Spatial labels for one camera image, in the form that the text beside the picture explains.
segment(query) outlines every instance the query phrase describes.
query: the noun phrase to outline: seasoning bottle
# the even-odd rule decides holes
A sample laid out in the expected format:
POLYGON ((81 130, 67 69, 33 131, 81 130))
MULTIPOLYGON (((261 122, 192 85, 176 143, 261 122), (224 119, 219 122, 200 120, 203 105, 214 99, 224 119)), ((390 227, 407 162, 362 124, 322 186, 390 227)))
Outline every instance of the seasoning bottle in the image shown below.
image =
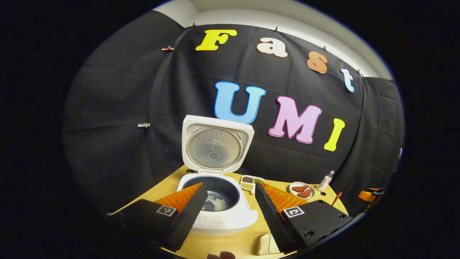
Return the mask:
POLYGON ((334 176, 334 171, 332 170, 328 175, 324 177, 321 183, 318 185, 318 191, 323 191, 324 188, 331 182, 332 177, 334 176))

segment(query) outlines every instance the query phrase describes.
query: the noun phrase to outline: blue letter u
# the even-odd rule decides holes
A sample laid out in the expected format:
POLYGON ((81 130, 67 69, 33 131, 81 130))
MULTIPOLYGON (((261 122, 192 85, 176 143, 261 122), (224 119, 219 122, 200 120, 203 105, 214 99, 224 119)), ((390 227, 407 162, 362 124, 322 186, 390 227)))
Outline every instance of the blue letter u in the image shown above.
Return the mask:
POLYGON ((260 87, 248 86, 246 92, 249 94, 246 112, 243 115, 235 115, 231 112, 233 95, 240 89, 240 86, 230 82, 217 82, 217 97, 214 106, 214 113, 217 118, 250 124, 256 118, 260 98, 265 95, 265 90, 260 87))

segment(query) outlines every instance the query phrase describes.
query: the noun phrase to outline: rice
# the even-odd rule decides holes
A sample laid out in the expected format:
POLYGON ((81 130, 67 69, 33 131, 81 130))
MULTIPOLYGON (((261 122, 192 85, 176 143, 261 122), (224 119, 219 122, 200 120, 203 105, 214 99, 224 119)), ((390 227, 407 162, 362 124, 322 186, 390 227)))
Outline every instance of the rice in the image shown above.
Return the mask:
POLYGON ((211 202, 214 205, 213 211, 218 212, 218 211, 223 211, 224 209, 227 208, 227 203, 225 202, 224 199, 218 199, 216 198, 217 195, 208 195, 206 198, 206 202, 211 202))

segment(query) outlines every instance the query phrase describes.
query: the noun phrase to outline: meat slice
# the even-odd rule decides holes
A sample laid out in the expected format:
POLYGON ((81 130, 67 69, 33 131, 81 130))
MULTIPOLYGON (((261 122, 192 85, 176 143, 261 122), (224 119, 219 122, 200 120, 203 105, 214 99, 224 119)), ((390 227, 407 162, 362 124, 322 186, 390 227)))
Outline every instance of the meat slice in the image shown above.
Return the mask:
POLYGON ((306 190, 302 193, 299 193, 297 196, 298 197, 302 197, 302 198, 308 198, 311 194, 312 190, 306 190))
POLYGON ((305 190, 307 190, 308 186, 297 186, 297 187, 292 187, 292 190, 294 192, 302 193, 305 190))

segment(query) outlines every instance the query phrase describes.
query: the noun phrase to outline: inner lid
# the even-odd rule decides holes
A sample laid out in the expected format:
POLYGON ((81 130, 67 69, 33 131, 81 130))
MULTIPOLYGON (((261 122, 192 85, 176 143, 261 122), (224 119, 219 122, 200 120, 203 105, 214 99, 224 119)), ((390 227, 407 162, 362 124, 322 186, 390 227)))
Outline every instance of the inner lid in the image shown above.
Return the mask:
POLYGON ((207 129, 194 135, 187 144, 187 155, 201 168, 219 170, 236 163, 242 144, 230 132, 207 129))

